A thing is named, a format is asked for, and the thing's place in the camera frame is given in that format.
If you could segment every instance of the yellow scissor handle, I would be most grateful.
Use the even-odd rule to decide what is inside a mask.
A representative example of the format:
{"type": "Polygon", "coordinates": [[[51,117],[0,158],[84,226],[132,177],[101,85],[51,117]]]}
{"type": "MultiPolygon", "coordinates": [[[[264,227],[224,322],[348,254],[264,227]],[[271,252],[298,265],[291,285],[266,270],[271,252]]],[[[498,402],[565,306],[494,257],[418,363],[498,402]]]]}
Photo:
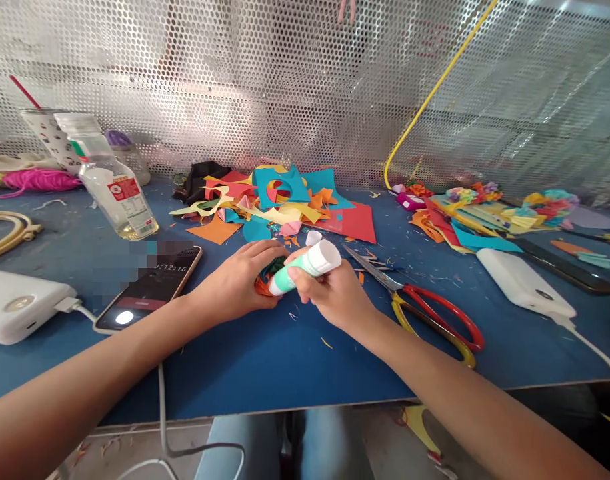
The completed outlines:
{"type": "MultiPolygon", "coordinates": [[[[398,322],[400,323],[402,328],[404,328],[408,332],[412,332],[414,335],[416,335],[416,337],[420,338],[420,336],[416,333],[416,331],[409,324],[409,322],[405,316],[405,313],[403,312],[402,305],[403,304],[409,305],[409,304],[407,302],[405,302],[400,297],[400,295],[398,295],[397,292],[394,292],[391,294],[391,300],[392,300],[391,306],[393,308],[393,312],[396,314],[396,318],[398,319],[398,322]]],[[[463,363],[472,370],[475,368],[476,358],[473,356],[473,353],[471,352],[471,350],[469,350],[468,346],[466,346],[463,342],[461,342],[458,338],[456,338],[454,336],[454,334],[452,334],[450,331],[445,330],[442,326],[438,325],[436,322],[434,322],[430,318],[420,317],[420,319],[423,320],[425,323],[427,323],[427,320],[430,320],[430,323],[427,323],[427,324],[431,328],[436,330],[436,332],[438,332],[441,336],[446,338],[454,347],[456,347],[458,349],[460,354],[463,356],[463,363]]]]}

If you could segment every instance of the hand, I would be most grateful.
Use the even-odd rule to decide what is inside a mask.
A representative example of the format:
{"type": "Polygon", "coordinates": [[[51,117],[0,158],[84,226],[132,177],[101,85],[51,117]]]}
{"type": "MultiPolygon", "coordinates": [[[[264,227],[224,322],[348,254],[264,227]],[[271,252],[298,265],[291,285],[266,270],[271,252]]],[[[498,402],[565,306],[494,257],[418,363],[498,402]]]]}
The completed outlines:
{"type": "MultiPolygon", "coordinates": [[[[285,260],[285,265],[304,254],[309,248],[305,247],[293,252],[285,260]]],[[[378,310],[369,300],[347,260],[343,260],[338,268],[317,279],[298,267],[290,267],[287,273],[298,288],[300,300],[303,303],[311,300],[324,318],[342,330],[346,331],[362,320],[370,321],[374,317],[379,317],[378,310]]]]}
{"type": "Polygon", "coordinates": [[[253,282],[263,268],[289,251],[276,240],[246,244],[230,256],[187,296],[206,311],[213,324],[234,320],[250,311],[272,309],[280,297],[256,293],[253,282]]]}

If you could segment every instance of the black cloth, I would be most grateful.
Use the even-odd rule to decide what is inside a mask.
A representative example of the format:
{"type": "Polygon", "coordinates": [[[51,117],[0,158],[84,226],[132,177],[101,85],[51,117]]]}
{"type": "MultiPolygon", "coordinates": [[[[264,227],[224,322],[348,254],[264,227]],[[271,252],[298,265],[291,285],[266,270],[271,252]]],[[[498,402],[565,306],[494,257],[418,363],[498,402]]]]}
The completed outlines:
{"type": "Polygon", "coordinates": [[[186,205],[191,205],[197,201],[206,201],[205,193],[207,191],[203,187],[207,185],[207,182],[204,178],[210,175],[221,179],[230,171],[231,168],[218,165],[213,160],[194,163],[191,166],[185,184],[182,188],[173,191],[172,198],[182,200],[186,205]]]}

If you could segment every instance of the pink yarn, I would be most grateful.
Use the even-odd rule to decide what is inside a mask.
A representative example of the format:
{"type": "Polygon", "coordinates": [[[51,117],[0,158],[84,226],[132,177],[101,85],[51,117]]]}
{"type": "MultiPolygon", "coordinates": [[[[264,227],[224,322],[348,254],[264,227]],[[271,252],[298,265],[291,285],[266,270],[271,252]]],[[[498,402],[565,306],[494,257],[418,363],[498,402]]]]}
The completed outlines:
{"type": "Polygon", "coordinates": [[[62,170],[32,169],[9,172],[3,182],[10,189],[20,189],[0,195],[0,199],[14,198],[31,191],[66,191],[82,185],[76,177],[62,170]]]}

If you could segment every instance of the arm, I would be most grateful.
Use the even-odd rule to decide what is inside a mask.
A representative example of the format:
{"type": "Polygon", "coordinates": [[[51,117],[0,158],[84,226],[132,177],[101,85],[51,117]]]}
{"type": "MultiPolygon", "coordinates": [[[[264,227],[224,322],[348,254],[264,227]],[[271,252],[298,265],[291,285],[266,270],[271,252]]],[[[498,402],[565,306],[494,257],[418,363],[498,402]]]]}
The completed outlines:
{"type": "Polygon", "coordinates": [[[172,352],[219,323],[275,307],[278,298],[256,294],[253,282],[288,254],[276,241],[247,244],[190,294],[0,398],[0,478],[47,478],[172,352]]]}
{"type": "Polygon", "coordinates": [[[296,267],[289,274],[304,303],[311,300],[329,322],[386,362],[495,477],[610,479],[534,412],[376,310],[347,260],[322,283],[296,267]]]}

